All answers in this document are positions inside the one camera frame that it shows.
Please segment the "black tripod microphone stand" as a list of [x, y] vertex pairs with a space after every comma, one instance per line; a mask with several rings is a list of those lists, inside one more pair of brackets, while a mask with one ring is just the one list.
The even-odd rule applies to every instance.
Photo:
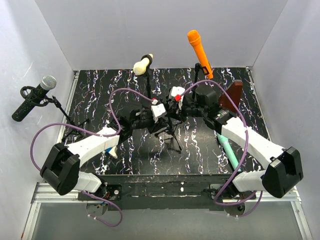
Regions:
[[178, 151], [181, 152], [182, 151], [182, 147], [177, 139], [176, 136], [176, 130], [177, 127], [179, 125], [181, 125], [183, 122], [181, 120], [177, 120], [175, 123], [173, 122], [173, 118], [172, 117], [167, 117], [166, 119], [161, 119], [161, 121], [159, 121], [159, 124], [161, 124], [161, 128], [158, 129], [155, 133], [154, 136], [156, 138], [159, 138], [160, 134], [165, 133], [167, 135], [170, 135], [171, 137], [168, 137], [166, 140], [175, 140], [178, 146]]

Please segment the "mint green toy microphone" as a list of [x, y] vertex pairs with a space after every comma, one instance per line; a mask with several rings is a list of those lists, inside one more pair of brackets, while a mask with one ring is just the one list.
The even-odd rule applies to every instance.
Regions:
[[229, 160], [229, 163], [231, 164], [233, 170], [235, 170], [238, 165], [239, 165], [239, 161], [229, 143], [229, 139], [221, 134], [216, 134], [218, 142], [220, 143], [220, 145], [222, 146], [226, 157]]

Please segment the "cream wooden microphone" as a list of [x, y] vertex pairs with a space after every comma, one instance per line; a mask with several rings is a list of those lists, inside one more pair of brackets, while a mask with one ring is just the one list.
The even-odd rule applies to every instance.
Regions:
[[149, 53], [144, 55], [140, 61], [136, 62], [133, 65], [133, 72], [137, 75], [137, 76], [141, 76], [144, 75], [147, 71], [147, 69], [150, 67], [150, 65], [153, 62], [153, 54]]

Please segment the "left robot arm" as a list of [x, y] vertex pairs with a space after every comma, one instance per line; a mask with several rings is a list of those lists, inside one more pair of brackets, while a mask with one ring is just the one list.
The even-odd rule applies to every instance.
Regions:
[[112, 120], [97, 134], [91, 135], [75, 143], [64, 145], [55, 144], [40, 170], [40, 176], [63, 196], [71, 192], [86, 191], [95, 199], [101, 200], [106, 196], [103, 181], [93, 173], [81, 171], [81, 167], [96, 155], [112, 149], [126, 139], [133, 130], [148, 128], [150, 132], [158, 132], [167, 126], [167, 111], [159, 106], [151, 109], [134, 110], [131, 117], [118, 116], [120, 133], [117, 133], [117, 123]]

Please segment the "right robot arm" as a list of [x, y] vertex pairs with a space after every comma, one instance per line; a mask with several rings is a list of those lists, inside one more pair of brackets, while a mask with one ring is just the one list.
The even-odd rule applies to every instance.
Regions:
[[226, 186], [227, 195], [237, 199], [247, 191], [266, 191], [282, 198], [304, 177], [300, 152], [294, 147], [285, 149], [244, 125], [233, 111], [218, 106], [213, 89], [208, 85], [204, 89], [195, 100], [188, 100], [188, 90], [174, 86], [169, 99], [178, 105], [175, 113], [180, 117], [202, 117], [210, 129], [243, 147], [262, 165], [260, 171], [237, 172]]

